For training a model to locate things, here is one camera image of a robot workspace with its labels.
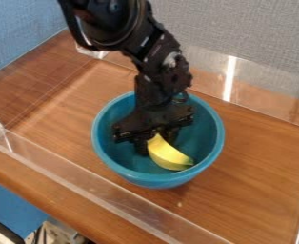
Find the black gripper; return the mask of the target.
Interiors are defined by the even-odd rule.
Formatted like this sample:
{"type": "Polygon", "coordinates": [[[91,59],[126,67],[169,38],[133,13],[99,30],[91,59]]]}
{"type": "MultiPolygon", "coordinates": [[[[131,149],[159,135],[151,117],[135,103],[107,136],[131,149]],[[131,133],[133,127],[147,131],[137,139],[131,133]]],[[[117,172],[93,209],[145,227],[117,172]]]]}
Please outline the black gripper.
{"type": "Polygon", "coordinates": [[[111,131],[114,140],[133,143],[135,153],[141,156],[149,155],[146,140],[158,132],[173,145],[179,129],[193,123],[194,109],[186,92],[192,79],[192,75],[171,75],[151,81],[142,75],[135,76],[134,107],[114,122],[111,131]]]}

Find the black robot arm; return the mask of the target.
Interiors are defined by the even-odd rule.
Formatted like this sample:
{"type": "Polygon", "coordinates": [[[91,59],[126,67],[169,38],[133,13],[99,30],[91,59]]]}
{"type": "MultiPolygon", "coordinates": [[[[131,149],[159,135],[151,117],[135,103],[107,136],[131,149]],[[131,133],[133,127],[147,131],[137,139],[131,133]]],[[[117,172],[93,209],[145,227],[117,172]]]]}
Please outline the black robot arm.
{"type": "Polygon", "coordinates": [[[149,0],[57,0],[75,43],[119,51],[134,64],[134,109],[113,126],[114,140],[146,155],[149,140],[167,142],[193,121],[186,89],[193,75],[174,36],[153,17],[149,0]]]}

